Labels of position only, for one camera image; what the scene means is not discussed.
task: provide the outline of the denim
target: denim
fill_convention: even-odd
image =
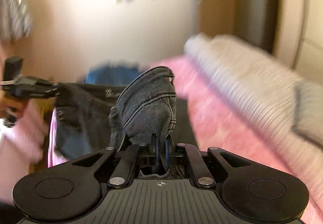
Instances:
[[[56,152],[67,159],[75,159],[111,145],[125,149],[130,144],[150,143],[152,133],[163,142],[174,129],[175,116],[176,126],[171,133],[174,143],[197,146],[188,118],[187,101],[176,98],[175,108],[172,80],[171,71],[159,67],[138,77],[127,88],[61,84],[61,94],[55,103]],[[148,106],[138,108],[142,103]],[[126,116],[132,116],[136,110],[138,112],[124,128]]]
[[[55,150],[75,159],[109,146],[110,109],[124,88],[60,84]]]
[[[165,140],[176,124],[176,93],[171,69],[159,66],[138,76],[121,93],[111,108],[110,146],[121,151],[125,141],[150,143],[152,134],[159,142],[165,166]]]

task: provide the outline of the pink fabric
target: pink fabric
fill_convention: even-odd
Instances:
[[[29,161],[17,146],[0,136],[0,202],[13,204],[11,191],[19,179],[28,174]]]
[[[175,74],[174,85],[178,96],[188,100],[188,111],[199,149],[206,151],[217,146],[258,163],[291,173],[275,152],[211,89],[186,56],[161,61],[154,66],[167,66]],[[48,166],[66,160],[54,153],[56,121],[51,124]],[[307,224],[323,224],[323,214],[312,198],[302,216]]]
[[[48,132],[38,110],[38,105],[31,100],[24,116],[17,121],[14,127],[7,128],[2,123],[0,126],[1,132],[31,163],[37,163],[43,158],[42,146]]]

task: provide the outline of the blue fabric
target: blue fabric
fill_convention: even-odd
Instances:
[[[127,86],[141,73],[138,68],[109,65],[89,71],[85,83],[92,85]]]

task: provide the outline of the hand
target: hand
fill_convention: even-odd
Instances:
[[[16,111],[13,114],[17,118],[21,118],[24,115],[24,111],[28,104],[28,99],[18,99],[12,96],[5,94],[4,91],[0,91],[0,118],[6,116],[6,110],[9,107],[16,108]]]

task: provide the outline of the beige wall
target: beige wall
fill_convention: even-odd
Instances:
[[[195,0],[29,0],[32,34],[17,44],[24,74],[75,81],[108,60],[179,55],[196,27]]]
[[[323,0],[306,0],[295,68],[305,78],[323,84]]]

